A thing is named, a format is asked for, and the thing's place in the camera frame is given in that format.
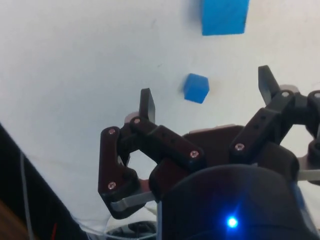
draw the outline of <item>black cylindrical housing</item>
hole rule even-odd
[[[228,220],[237,220],[230,227]],[[251,165],[198,171],[162,200],[163,240],[318,240],[292,183]]]

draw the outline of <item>small blue cube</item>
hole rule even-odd
[[[249,0],[203,0],[202,35],[243,34]]]
[[[184,99],[202,104],[209,90],[207,77],[190,73],[183,87]]]

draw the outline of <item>blue cube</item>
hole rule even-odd
[[[249,0],[203,0],[202,35],[243,34]]]
[[[207,77],[190,73],[183,87],[184,99],[202,104],[209,89]]]

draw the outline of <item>white backdrop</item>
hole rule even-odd
[[[303,94],[320,89],[320,1],[251,0],[242,35],[203,37],[200,11],[200,0],[0,1],[0,121],[83,229],[106,229],[100,132],[138,109],[140,89],[178,134],[245,124],[264,105],[261,65]],[[189,73],[209,77],[203,104],[183,99]],[[310,140],[296,127],[284,145],[302,156]],[[132,166],[147,178],[154,164],[136,153]],[[320,227],[320,188],[302,190]]]

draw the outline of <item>blue led light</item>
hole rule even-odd
[[[238,226],[238,220],[234,217],[234,216],[231,216],[227,219],[227,225],[229,228],[236,228]]]

